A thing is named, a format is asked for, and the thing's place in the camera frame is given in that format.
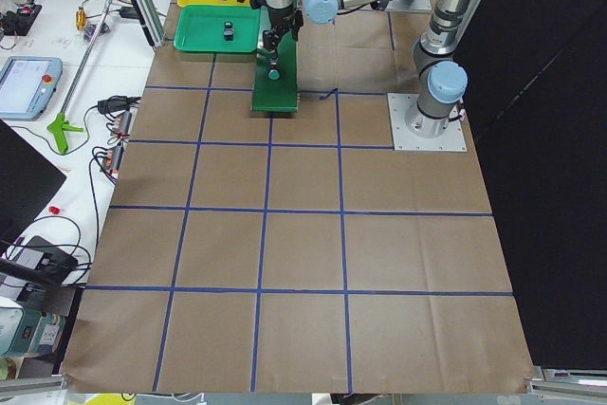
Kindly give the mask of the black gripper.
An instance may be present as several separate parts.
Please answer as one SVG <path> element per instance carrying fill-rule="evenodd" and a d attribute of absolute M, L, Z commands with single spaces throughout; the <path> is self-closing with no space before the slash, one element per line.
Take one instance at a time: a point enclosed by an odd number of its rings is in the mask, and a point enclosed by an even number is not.
<path fill-rule="evenodd" d="M 303 26 L 303 14 L 298 8 L 298 2 L 293 1 L 288 7 L 282 9 L 272 8 L 264 3 L 270 21 L 270 29 L 262 33 L 263 48 L 268 52 L 277 52 L 279 44 L 287 34 L 294 42 L 299 41 L 299 31 Z"/>

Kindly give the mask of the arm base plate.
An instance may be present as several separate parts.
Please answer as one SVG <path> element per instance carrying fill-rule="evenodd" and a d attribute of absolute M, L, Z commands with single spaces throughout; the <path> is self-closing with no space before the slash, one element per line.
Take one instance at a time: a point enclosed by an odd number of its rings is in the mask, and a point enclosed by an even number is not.
<path fill-rule="evenodd" d="M 468 148 L 456 107 L 441 120 L 424 116 L 418 94 L 388 93 L 394 150 L 399 152 L 465 153 Z"/>

